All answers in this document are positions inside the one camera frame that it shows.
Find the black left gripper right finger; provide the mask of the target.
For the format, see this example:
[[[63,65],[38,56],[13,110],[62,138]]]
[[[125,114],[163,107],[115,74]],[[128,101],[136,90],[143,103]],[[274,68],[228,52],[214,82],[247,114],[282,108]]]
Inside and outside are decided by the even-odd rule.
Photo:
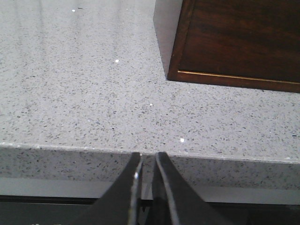
[[[167,153],[155,156],[147,225],[230,225],[183,179]]]

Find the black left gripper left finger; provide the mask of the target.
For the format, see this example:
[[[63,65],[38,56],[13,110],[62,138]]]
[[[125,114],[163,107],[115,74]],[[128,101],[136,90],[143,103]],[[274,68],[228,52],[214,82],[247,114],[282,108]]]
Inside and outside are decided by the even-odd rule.
[[[138,224],[142,193],[143,161],[132,153],[123,172],[83,216],[83,225]]]

